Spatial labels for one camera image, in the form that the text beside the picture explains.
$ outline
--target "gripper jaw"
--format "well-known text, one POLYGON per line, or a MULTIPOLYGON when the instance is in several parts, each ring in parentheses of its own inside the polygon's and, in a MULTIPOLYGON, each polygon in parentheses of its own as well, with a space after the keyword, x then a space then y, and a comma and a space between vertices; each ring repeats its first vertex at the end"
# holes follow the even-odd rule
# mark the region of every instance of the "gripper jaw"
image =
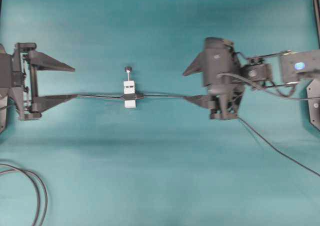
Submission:
POLYGON ((42 52, 35 50, 29 51, 26 60, 31 66, 36 67, 38 71, 67 71, 74 72, 75 69, 62 63, 42 52))

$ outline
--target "blue light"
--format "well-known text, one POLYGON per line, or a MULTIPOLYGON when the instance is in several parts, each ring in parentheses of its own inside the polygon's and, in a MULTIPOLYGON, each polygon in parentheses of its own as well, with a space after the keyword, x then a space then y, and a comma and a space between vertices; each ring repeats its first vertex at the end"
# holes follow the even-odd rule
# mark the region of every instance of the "blue light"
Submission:
POLYGON ((306 65, 303 63, 303 62, 298 62, 298 63, 296 63, 295 65, 294 65, 294 68, 296 69, 296 70, 302 70, 302 69, 304 69, 306 67, 306 65))

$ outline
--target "black metal bracket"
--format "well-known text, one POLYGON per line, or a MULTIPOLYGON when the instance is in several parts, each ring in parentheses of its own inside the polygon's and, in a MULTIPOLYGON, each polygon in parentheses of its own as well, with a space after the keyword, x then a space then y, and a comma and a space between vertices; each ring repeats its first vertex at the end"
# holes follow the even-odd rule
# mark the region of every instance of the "black metal bracket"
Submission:
MULTIPOLYGON (((320 97, 320 81, 314 79, 306 88, 308 98, 320 97)), ((320 100, 314 99, 308 101, 310 123, 320 130, 320 100)))

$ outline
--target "black knob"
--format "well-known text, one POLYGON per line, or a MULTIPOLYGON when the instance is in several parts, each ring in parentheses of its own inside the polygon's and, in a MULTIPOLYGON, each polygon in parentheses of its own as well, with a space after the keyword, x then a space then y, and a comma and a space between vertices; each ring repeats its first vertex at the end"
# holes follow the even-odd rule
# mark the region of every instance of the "black knob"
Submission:
POLYGON ((132 67, 125 67, 125 68, 124 68, 124 71, 127 72, 127 73, 128 73, 128 72, 132 72, 132 67))

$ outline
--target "small white object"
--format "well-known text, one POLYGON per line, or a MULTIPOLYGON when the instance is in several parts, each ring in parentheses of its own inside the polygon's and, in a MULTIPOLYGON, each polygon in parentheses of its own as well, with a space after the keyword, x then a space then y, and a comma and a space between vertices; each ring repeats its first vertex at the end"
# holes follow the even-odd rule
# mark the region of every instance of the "small white object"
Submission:
POLYGON ((251 71, 249 71, 249 76, 250 76, 250 77, 255 77, 256 75, 257 75, 256 70, 251 70, 251 71))
MULTIPOLYGON (((135 81, 124 81, 124 94, 135 94, 136 93, 136 84, 135 81)), ((125 100, 125 108, 136 108, 136 100, 125 100)))

